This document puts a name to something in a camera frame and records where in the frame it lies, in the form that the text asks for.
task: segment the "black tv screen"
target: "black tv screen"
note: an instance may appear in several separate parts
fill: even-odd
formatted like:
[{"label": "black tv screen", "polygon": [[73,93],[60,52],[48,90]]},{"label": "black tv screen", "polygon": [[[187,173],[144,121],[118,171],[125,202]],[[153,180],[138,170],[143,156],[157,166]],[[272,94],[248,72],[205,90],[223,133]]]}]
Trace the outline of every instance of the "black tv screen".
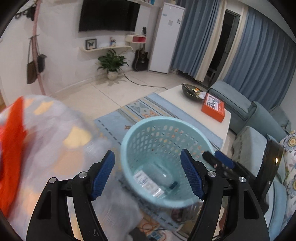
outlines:
[{"label": "black tv screen", "polygon": [[79,32],[90,30],[135,31],[140,4],[128,0],[84,0]]}]

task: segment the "curtain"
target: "curtain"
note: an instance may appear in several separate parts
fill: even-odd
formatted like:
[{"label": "curtain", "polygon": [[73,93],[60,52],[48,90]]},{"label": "curtain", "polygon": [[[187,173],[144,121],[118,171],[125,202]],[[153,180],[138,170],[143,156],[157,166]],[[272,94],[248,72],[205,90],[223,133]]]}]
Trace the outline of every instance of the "curtain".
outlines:
[{"label": "curtain", "polygon": [[208,46],[219,8],[219,0],[182,0],[185,16],[172,66],[195,77]]},{"label": "curtain", "polygon": [[224,81],[267,110],[282,102],[295,72],[296,43],[249,7],[235,58]]},{"label": "curtain", "polygon": [[237,52],[237,48],[239,46],[240,40],[242,38],[242,34],[244,32],[244,26],[246,24],[247,15],[248,15],[248,5],[242,3],[242,10],[239,18],[239,24],[237,26],[237,32],[234,36],[234,40],[231,46],[231,49],[229,51],[229,54],[227,56],[226,62],[218,76],[217,80],[223,80],[231,66],[231,63],[235,57],[235,54]]},{"label": "curtain", "polygon": [[200,82],[204,81],[205,76],[207,74],[207,70],[210,67],[211,61],[215,54],[216,48],[218,46],[218,42],[220,39],[222,26],[223,26],[224,15],[226,11],[226,5],[227,5],[227,0],[220,0],[219,9],[217,12],[217,18],[213,28],[213,34],[211,35],[205,55],[203,56],[202,62],[195,76],[195,80],[199,80]]}]

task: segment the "picture frame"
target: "picture frame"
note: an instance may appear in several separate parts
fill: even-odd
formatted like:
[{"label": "picture frame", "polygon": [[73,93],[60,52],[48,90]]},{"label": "picture frame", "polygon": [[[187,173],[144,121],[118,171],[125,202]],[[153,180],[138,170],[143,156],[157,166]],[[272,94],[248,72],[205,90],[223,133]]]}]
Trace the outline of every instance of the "picture frame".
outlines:
[{"label": "picture frame", "polygon": [[96,39],[85,40],[85,49],[86,50],[96,49]]}]

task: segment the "white table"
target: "white table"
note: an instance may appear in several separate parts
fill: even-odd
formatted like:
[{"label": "white table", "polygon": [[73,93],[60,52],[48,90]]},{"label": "white table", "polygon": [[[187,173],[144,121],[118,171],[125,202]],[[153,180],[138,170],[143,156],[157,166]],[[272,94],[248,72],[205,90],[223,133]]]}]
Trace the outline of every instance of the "white table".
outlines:
[{"label": "white table", "polygon": [[199,121],[214,134],[219,136],[223,140],[221,150],[222,152],[224,152],[223,147],[225,144],[231,117],[229,111],[225,110],[225,117],[223,121],[220,123],[219,121],[215,120],[214,118],[208,116],[207,114],[201,111],[202,102],[196,102],[186,97],[182,91],[182,85],[164,91],[159,95],[171,102],[172,104],[174,104],[176,107],[180,108],[182,111],[192,116],[194,119]]}]

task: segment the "hanging bag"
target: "hanging bag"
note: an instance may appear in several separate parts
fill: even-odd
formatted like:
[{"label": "hanging bag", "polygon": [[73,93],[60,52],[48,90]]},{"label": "hanging bag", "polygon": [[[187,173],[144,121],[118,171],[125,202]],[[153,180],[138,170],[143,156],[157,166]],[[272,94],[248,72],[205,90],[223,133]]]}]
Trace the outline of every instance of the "hanging bag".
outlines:
[{"label": "hanging bag", "polygon": [[32,84],[37,79],[37,71],[34,61],[30,61],[30,49],[32,38],[30,38],[29,52],[28,52],[28,64],[27,64],[27,84]]},{"label": "hanging bag", "polygon": [[38,72],[42,73],[45,70],[45,58],[47,58],[47,56],[44,54],[40,54],[37,36],[35,36],[35,41],[36,41],[37,54],[38,54],[38,57],[37,57]]}]

